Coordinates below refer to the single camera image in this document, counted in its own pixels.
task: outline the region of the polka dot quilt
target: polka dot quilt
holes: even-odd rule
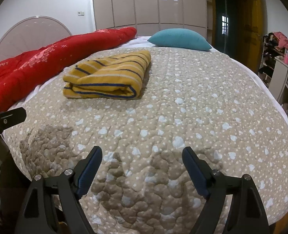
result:
[[[29,178],[59,175],[98,145],[103,161],[80,200],[95,232],[189,233],[205,203],[182,163],[190,146],[212,169],[250,174],[269,224],[281,219],[288,126],[269,97],[219,52],[119,48],[89,58],[142,49],[152,60],[138,100],[66,99],[62,73],[27,102],[26,121],[5,132],[19,169]],[[230,202],[227,196],[216,233]]]

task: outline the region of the window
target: window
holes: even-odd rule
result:
[[[222,16],[222,34],[229,35],[229,18]]]

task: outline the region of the white bed sheet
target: white bed sheet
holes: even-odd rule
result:
[[[135,39],[133,39],[133,40],[131,40],[125,44],[122,44],[117,48],[120,48],[120,47],[154,47],[155,46],[154,44],[148,42],[149,38],[150,38],[150,36],[136,37]],[[219,51],[212,47],[212,49],[210,49],[209,52],[219,52]],[[286,123],[288,125],[287,114],[285,113],[284,109],[280,106],[280,104],[275,100],[275,98],[273,97],[271,92],[268,90],[268,88],[264,85],[262,80],[255,73],[253,73],[249,68],[247,68],[245,65],[241,64],[240,62],[238,62],[234,59],[232,59],[232,60],[234,62],[236,62],[238,64],[238,66],[240,66],[253,79],[253,81],[256,83],[256,85],[258,85],[266,95],[268,95],[268,97],[271,99],[273,105],[276,107],[276,109],[279,111],[279,113],[282,115],[282,117],[284,118],[284,120],[286,121]],[[24,104],[26,104],[30,99],[32,99],[38,92],[40,92],[46,85],[48,85],[50,82],[52,82],[56,77],[57,76],[51,78],[50,80],[45,82],[43,85],[38,85],[25,99],[22,99],[20,102],[17,102],[15,105],[13,105],[11,107],[11,109],[13,109],[15,107],[19,107],[19,106],[24,106]]]

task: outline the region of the red comforter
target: red comforter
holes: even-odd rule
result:
[[[0,62],[0,112],[25,98],[37,85],[89,55],[132,40],[137,30],[126,27],[70,36],[39,50]]]

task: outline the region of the pink cloth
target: pink cloth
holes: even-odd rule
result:
[[[279,49],[283,49],[283,48],[288,49],[288,38],[281,32],[274,32],[274,35],[276,38],[279,39],[278,48]]]

